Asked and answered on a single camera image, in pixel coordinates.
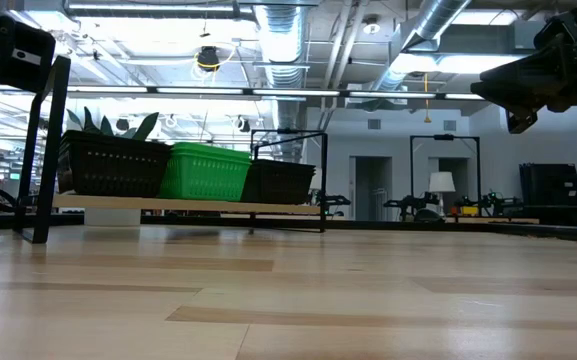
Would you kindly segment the black-framed wooden shelf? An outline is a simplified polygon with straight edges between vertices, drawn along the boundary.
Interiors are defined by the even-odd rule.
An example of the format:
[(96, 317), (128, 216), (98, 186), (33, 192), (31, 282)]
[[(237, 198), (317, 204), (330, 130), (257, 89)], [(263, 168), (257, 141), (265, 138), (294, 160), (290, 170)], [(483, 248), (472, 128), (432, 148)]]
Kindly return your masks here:
[[(50, 67), (45, 88), (35, 95), (31, 105), (19, 185), (19, 203), (21, 208), (15, 212), (13, 227), (14, 232), (28, 243), (45, 244), (49, 236), (53, 208), (67, 205), (135, 210), (159, 209), (246, 213), (249, 218), (244, 221), (244, 224), (252, 229), (263, 226), (258, 218), (260, 213), (317, 215), (319, 219), (314, 222), (316, 231), (319, 233), (326, 231), (326, 214), (322, 205), (314, 207), (203, 200), (57, 195), (55, 193), (56, 172), (70, 67), (71, 60), (69, 58), (58, 56)], [(48, 95), (52, 95), (53, 100), (45, 140), (41, 183), (39, 194), (31, 197), (29, 195), (29, 181), (39, 131), (39, 117), (42, 103)]]

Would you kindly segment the black equipment cart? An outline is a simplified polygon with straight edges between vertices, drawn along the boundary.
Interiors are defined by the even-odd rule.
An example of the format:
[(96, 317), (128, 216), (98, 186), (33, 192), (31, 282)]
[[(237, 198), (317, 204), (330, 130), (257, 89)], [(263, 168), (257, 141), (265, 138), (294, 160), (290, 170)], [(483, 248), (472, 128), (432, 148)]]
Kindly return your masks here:
[(574, 164), (519, 165), (523, 212), (543, 225), (577, 227), (577, 169)]

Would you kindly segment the grey door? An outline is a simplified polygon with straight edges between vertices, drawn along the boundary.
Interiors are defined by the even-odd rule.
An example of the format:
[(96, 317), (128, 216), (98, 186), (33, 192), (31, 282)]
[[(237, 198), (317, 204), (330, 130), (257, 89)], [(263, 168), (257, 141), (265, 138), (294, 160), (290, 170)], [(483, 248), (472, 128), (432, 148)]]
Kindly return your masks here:
[(356, 221), (388, 222), (392, 210), (384, 204), (391, 199), (392, 160), (387, 157), (350, 158), (350, 216)]
[(428, 159), (428, 173), (451, 172), (455, 192), (443, 195), (444, 201), (453, 204), (463, 196), (471, 199), (477, 197), (476, 161), (472, 158), (439, 158)]

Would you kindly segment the yellow hanging pendant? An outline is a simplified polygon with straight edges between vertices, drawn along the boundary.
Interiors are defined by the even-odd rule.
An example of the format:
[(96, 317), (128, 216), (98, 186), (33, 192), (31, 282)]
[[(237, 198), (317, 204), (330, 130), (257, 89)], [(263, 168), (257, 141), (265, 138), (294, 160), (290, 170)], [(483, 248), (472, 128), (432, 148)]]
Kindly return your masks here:
[[(424, 92), (428, 93), (429, 92), (428, 73), (424, 73), (423, 75), (423, 85), (424, 85)], [(430, 100), (429, 98), (426, 98), (424, 123), (432, 123), (429, 111), (430, 111)]]

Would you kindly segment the white table lamp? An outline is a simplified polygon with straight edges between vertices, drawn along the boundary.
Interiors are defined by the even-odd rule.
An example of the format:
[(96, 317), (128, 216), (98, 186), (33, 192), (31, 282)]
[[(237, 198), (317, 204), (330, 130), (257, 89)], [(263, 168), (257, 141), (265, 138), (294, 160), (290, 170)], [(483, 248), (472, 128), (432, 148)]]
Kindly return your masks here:
[(456, 188), (451, 172), (439, 171), (430, 174), (429, 192), (444, 194), (444, 193), (454, 193), (455, 191)]

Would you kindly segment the wooden background table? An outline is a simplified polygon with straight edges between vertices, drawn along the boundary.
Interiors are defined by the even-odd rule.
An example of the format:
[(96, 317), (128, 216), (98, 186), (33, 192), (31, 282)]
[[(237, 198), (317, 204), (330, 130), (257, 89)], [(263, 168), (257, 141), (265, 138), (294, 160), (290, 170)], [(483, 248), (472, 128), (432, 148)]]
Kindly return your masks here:
[(464, 223), (464, 224), (510, 223), (510, 224), (539, 225), (540, 220), (534, 218), (448, 216), (445, 218), (445, 223)]

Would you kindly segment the black background rig frame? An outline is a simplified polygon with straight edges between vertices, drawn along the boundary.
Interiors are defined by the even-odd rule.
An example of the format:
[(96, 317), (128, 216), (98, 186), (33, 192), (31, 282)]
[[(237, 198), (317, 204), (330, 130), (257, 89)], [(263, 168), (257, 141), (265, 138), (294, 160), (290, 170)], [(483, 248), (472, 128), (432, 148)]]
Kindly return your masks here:
[(475, 142), (475, 154), (476, 154), (476, 184), (477, 184), (477, 199), (482, 198), (482, 181), (481, 181), (481, 140), (479, 136), (459, 136), (452, 134), (435, 134), (435, 135), (410, 135), (409, 136), (409, 169), (410, 169), (410, 195), (415, 195), (415, 166), (414, 166), (414, 140), (420, 139), (432, 139), (434, 141), (454, 141), (459, 140), (472, 140)]

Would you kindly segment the silver ventilation duct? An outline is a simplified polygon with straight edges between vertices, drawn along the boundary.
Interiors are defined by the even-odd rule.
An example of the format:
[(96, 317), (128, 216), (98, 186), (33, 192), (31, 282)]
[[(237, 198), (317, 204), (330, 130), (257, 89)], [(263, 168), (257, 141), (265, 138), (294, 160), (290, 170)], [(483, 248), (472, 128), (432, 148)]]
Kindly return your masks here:
[[(279, 64), (265, 67), (271, 89), (297, 89), (305, 84), (306, 70), (298, 67), (303, 60), (304, 40), (308, 20), (307, 7), (289, 5), (256, 5), (254, 12), (259, 24), (259, 40), (263, 60)], [(274, 126), (277, 129), (303, 129), (305, 110), (296, 100), (274, 100)], [(303, 140), (277, 145), (275, 159), (299, 163)]]
[(395, 91), (420, 62), (409, 51), (421, 47), (423, 51), (438, 50), (441, 35), (464, 11), (472, 0), (423, 0), (418, 14), (397, 25), (389, 47), (389, 65), (375, 80), (371, 90)]

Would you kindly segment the long ceiling light rail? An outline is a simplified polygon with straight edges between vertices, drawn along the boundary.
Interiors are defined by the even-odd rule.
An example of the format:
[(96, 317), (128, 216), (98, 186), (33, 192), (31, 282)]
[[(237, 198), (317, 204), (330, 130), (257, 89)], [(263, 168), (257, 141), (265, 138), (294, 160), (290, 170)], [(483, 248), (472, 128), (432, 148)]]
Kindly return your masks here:
[(440, 100), (440, 101), (484, 101), (484, 98), (471, 93), (437, 92), (379, 92), (356, 90), (315, 90), (286, 88), (224, 88), (224, 87), (147, 87), (147, 86), (86, 86), (69, 85), (69, 93), (121, 95), (189, 95), (189, 96), (257, 96), (257, 97), (324, 97), (358, 98), (388, 100)]

